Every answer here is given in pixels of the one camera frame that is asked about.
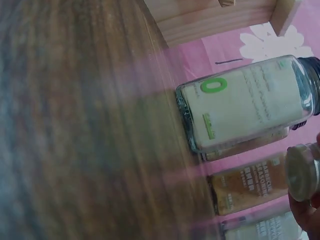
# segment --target wooden box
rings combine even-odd
[[[144,0],[167,44],[270,22],[277,35],[289,27],[302,0]]]

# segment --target seasoning jar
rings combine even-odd
[[[225,240],[298,240],[302,233],[292,212],[289,211],[227,230],[222,238]]]
[[[289,131],[290,131],[290,128],[285,127],[285,128],[276,130],[275,132],[270,132],[263,136],[260,136],[248,141],[240,142],[228,148],[214,150],[213,152],[209,152],[205,154],[205,160],[207,160],[208,162],[212,162],[215,160],[223,159],[226,157],[244,153],[249,150],[271,144],[273,142],[279,141],[287,137],[289,134]]]
[[[280,152],[209,176],[216,214],[232,214],[288,194],[285,158]]]
[[[286,180],[292,197],[302,202],[320,192],[320,147],[318,143],[289,147],[285,161]]]
[[[282,56],[177,87],[191,149],[210,153],[320,114],[320,60]]]

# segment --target white jar cap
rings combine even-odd
[[[310,200],[319,185],[319,163],[307,145],[289,147],[285,174],[289,193],[298,202]]]

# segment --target wooden table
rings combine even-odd
[[[142,0],[0,1],[0,239],[213,239]]]

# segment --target white flower pattern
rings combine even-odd
[[[311,47],[303,46],[305,38],[291,25],[284,36],[277,36],[270,23],[250,27],[253,34],[241,33],[245,44],[240,48],[241,55],[252,62],[259,62],[284,55],[296,57],[314,56]]]

